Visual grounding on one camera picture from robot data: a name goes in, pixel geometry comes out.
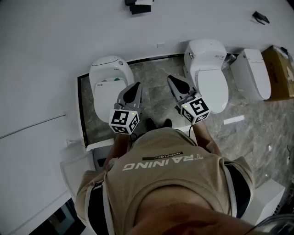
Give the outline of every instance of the cardboard box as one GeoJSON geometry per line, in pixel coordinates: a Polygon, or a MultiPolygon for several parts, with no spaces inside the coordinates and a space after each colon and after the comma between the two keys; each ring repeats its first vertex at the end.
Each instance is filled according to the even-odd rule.
{"type": "Polygon", "coordinates": [[[290,60],[273,46],[261,53],[271,83],[269,101],[280,101],[294,98],[294,78],[290,60]]]}

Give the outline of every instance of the white wall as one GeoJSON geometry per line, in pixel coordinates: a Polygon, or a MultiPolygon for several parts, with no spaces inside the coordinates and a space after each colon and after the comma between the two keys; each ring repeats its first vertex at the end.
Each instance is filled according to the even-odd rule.
{"type": "Polygon", "coordinates": [[[180,41],[198,38],[218,39],[228,52],[276,44],[294,53],[293,23],[286,0],[155,0],[144,16],[132,16],[123,0],[2,0],[0,136],[63,112],[68,118],[0,140],[0,210],[10,216],[0,217],[0,233],[26,234],[68,199],[59,162],[83,150],[63,141],[80,137],[76,77],[95,59],[181,53],[180,41]],[[271,23],[250,21],[254,11],[271,23]]]}

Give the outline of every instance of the toilet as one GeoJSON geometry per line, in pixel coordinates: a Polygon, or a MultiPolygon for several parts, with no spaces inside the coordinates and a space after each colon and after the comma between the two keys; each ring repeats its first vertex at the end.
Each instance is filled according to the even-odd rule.
{"type": "Polygon", "coordinates": [[[270,78],[259,50],[244,49],[230,67],[242,96],[253,101],[270,98],[270,78]]]}
{"type": "Polygon", "coordinates": [[[224,45],[213,39],[192,40],[184,54],[184,72],[192,79],[212,113],[222,112],[229,98],[221,66],[226,57],[224,45]]]}
{"type": "Polygon", "coordinates": [[[102,121],[108,123],[119,93],[134,83],[133,72],[122,58],[107,56],[92,63],[89,78],[95,112],[102,121]]]}

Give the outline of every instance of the toilet tank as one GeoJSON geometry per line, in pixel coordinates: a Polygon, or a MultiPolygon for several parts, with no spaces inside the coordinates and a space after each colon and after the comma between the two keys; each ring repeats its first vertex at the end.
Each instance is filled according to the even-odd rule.
{"type": "Polygon", "coordinates": [[[189,42],[184,54],[188,71],[220,69],[226,57],[224,45],[214,39],[200,39],[189,42]]]}

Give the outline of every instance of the logo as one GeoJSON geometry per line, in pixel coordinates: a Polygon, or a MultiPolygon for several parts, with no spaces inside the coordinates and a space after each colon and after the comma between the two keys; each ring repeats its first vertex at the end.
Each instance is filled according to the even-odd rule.
{"type": "Polygon", "coordinates": [[[182,162],[190,162],[190,161],[196,161],[196,160],[202,160],[203,157],[201,157],[199,154],[197,154],[195,157],[193,154],[190,156],[181,156],[181,157],[172,157],[169,159],[164,159],[160,161],[152,161],[152,162],[138,162],[138,163],[129,163],[124,166],[122,171],[128,171],[128,170],[136,170],[136,169],[146,169],[146,168],[153,168],[153,167],[164,167],[170,163],[178,164],[182,162]]]}
{"type": "Polygon", "coordinates": [[[183,154],[183,152],[175,152],[175,153],[172,153],[172,154],[160,155],[160,156],[157,156],[157,157],[143,157],[142,160],[143,161],[148,161],[148,160],[155,160],[155,159],[161,159],[161,158],[168,158],[168,157],[173,157],[173,156],[180,155],[180,154],[183,154]]]}

